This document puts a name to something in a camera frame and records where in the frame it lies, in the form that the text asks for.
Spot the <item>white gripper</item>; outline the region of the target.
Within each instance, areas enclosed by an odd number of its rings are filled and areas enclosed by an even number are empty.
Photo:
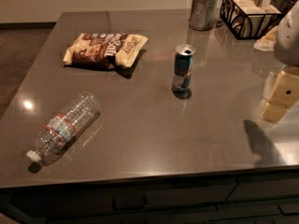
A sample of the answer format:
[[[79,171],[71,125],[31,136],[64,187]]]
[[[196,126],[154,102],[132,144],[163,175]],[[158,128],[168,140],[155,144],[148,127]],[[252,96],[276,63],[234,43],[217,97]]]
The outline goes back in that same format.
[[[287,65],[299,66],[299,1],[280,21],[277,29],[275,58]],[[269,103],[261,111],[260,118],[272,122],[279,122],[299,100],[299,76],[281,71],[278,73]]]

